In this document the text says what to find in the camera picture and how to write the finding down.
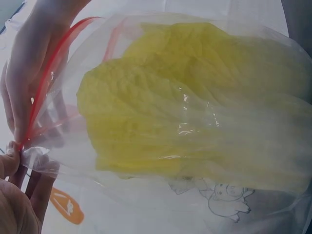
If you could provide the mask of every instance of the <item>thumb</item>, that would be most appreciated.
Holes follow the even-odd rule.
[[[11,141],[8,145],[5,155],[0,156],[0,179],[12,176],[18,170],[20,165],[20,154],[18,145]]]

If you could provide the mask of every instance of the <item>ziplock bag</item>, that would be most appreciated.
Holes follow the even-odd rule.
[[[159,177],[176,190],[207,178],[300,195],[312,174],[311,71],[295,42],[257,25],[85,19],[45,69],[23,163],[46,171],[35,159],[48,155],[60,174],[119,192],[130,178]]]

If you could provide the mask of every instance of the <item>cartoon character print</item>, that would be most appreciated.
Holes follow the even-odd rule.
[[[251,209],[247,205],[246,197],[252,195],[254,190],[232,186],[229,184],[215,184],[208,188],[203,179],[189,179],[186,182],[187,188],[176,187],[177,184],[170,184],[170,187],[177,195],[182,194],[191,188],[197,188],[202,196],[208,200],[210,211],[220,217],[226,217],[235,223],[239,221],[240,212],[248,214]]]

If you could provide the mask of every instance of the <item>orange graphic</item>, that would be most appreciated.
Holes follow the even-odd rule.
[[[71,196],[58,189],[52,188],[50,201],[68,221],[77,225],[82,223],[84,214],[79,204]]]

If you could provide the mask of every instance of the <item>fingernail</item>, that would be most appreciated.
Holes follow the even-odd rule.
[[[8,149],[13,149],[13,146],[14,146],[14,141],[10,141],[8,145]]]

